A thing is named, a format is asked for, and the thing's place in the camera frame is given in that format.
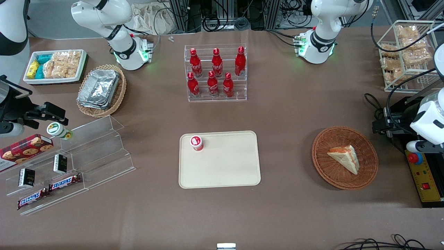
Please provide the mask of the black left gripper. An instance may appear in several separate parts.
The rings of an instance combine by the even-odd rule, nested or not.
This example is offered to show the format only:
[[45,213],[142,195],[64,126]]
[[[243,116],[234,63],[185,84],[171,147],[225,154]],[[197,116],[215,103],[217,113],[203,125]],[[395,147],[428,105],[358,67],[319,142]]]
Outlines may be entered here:
[[392,138],[394,135],[415,136],[410,124],[415,118],[414,111],[395,112],[389,115],[387,110],[383,111],[384,119],[373,121],[373,133],[385,135]]

